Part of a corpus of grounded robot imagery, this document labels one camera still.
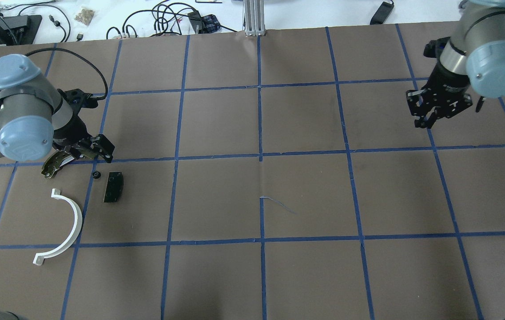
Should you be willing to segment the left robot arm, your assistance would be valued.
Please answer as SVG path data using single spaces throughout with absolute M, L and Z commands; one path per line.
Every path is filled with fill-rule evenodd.
M 29 54 L 0 57 L 0 159 L 35 161 L 56 150 L 63 164 L 98 156 L 112 162 L 115 146 L 102 134 L 88 133 L 79 116 L 105 98 L 56 89 Z

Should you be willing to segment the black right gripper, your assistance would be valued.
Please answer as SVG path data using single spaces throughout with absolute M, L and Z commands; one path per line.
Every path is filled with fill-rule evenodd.
M 467 93 L 470 80 L 445 67 L 434 67 L 427 83 L 419 90 L 406 91 L 406 101 L 414 126 L 431 129 L 437 120 L 452 118 L 473 105 Z

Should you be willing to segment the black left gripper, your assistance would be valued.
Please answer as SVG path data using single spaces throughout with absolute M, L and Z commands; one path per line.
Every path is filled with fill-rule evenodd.
M 81 157 L 94 159 L 100 156 L 104 161 L 112 162 L 114 144 L 103 134 L 93 136 L 88 133 L 86 124 L 79 116 L 83 108 L 97 108 L 100 98 L 80 89 L 69 91 L 58 89 L 57 91 L 73 113 L 67 124 L 54 131 L 53 148 L 70 154 L 75 159 Z

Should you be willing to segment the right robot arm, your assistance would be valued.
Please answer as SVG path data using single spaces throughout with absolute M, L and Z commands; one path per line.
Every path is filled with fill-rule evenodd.
M 469 88 L 480 97 L 476 112 L 485 100 L 505 97 L 505 0 L 464 0 L 461 9 L 453 34 L 425 45 L 423 55 L 436 60 L 427 83 L 406 92 L 416 128 L 470 108 Z

